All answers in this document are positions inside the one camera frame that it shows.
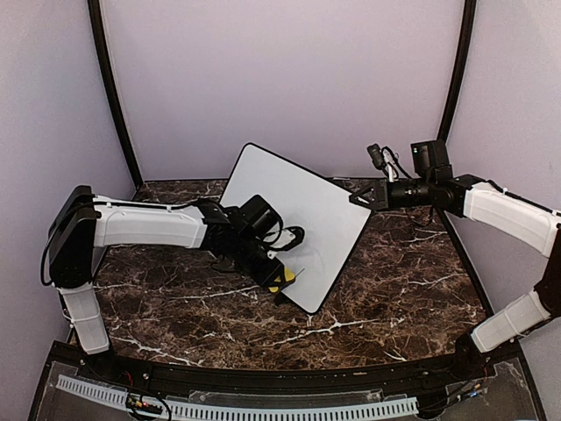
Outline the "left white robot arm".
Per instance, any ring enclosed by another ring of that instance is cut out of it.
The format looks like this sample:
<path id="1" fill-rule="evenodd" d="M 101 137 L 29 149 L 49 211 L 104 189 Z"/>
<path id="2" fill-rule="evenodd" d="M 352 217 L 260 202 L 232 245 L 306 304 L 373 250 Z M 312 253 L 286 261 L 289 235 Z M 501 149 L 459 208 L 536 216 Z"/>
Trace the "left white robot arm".
<path id="1" fill-rule="evenodd" d="M 300 226 L 286 226 L 260 195 L 224 207 L 207 197 L 187 203 L 122 201 L 76 187 L 51 224 L 40 261 L 40 281 L 58 290 L 89 367 L 105 382 L 117 382 L 124 364 L 110 350 L 93 287 L 95 249 L 109 246 L 178 246 L 227 260 L 233 271 L 273 294 L 295 282 L 278 253 L 299 246 Z"/>

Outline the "white whiteboard black frame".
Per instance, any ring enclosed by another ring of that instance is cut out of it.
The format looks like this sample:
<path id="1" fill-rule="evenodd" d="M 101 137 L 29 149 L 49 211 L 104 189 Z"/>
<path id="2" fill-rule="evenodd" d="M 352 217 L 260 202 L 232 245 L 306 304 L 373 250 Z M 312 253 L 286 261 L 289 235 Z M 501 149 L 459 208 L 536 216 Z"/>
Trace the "white whiteboard black frame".
<path id="1" fill-rule="evenodd" d="M 303 242 L 280 260 L 296 273 L 283 294 L 308 314 L 317 313 L 350 258 L 370 211 L 350 203 L 350 192 L 265 148 L 245 145 L 220 203 L 240 206 L 262 196 L 287 226 L 305 231 Z"/>

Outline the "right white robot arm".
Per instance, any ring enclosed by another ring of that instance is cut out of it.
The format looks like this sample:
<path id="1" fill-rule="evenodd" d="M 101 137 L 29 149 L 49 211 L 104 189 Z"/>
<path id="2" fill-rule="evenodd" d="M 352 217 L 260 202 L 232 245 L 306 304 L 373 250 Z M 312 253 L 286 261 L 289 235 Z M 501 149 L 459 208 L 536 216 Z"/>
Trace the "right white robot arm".
<path id="1" fill-rule="evenodd" d="M 503 310 L 462 334 L 447 372 L 464 381 L 483 371 L 492 352 L 560 316 L 560 213 L 518 196 L 492 180 L 454 175 L 443 140 L 414 143 L 415 177 L 405 172 L 388 147 L 367 148 L 383 173 L 349 197 L 370 211 L 428 205 L 459 218 L 491 226 L 536 249 L 548 262 L 540 281 Z"/>

